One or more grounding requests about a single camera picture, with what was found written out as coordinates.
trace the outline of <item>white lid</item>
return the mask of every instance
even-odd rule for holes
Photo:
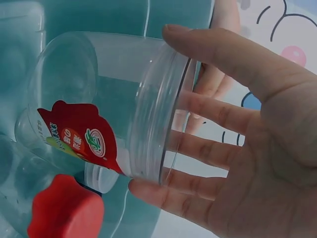
[[[95,191],[108,193],[115,185],[119,174],[113,170],[86,162],[85,185]]]

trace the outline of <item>cartoon face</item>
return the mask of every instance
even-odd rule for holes
[[[237,0],[240,3],[241,35],[286,59],[317,73],[317,24],[308,16],[290,12],[286,0]],[[252,93],[242,99],[244,108],[260,110],[261,103]],[[226,142],[229,132],[224,132]],[[236,144],[244,138],[236,136]]]

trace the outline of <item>green logo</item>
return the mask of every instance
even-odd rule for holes
[[[85,139],[91,149],[91,151],[98,157],[104,157],[106,154],[105,140],[101,132],[97,129],[87,129],[85,133]]]

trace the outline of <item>clear plastic container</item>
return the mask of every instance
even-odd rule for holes
[[[23,143],[36,134],[78,159],[161,182],[175,157],[166,149],[170,130],[182,131],[187,118],[180,110],[174,118],[175,110],[192,90],[195,69],[160,39],[65,33],[39,57],[27,117],[17,122],[33,130],[16,130],[16,138]]]
[[[22,236],[9,224],[0,212],[0,237],[22,238]]]
[[[103,210],[100,196],[82,188],[73,177],[60,175],[58,168],[22,145],[0,136],[0,212],[23,237],[72,238],[80,229],[97,237]],[[87,222],[93,217],[94,225]]]

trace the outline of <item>red cap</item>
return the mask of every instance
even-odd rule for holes
[[[32,206],[30,238],[97,238],[104,218],[104,203],[74,177],[57,175],[38,193]]]

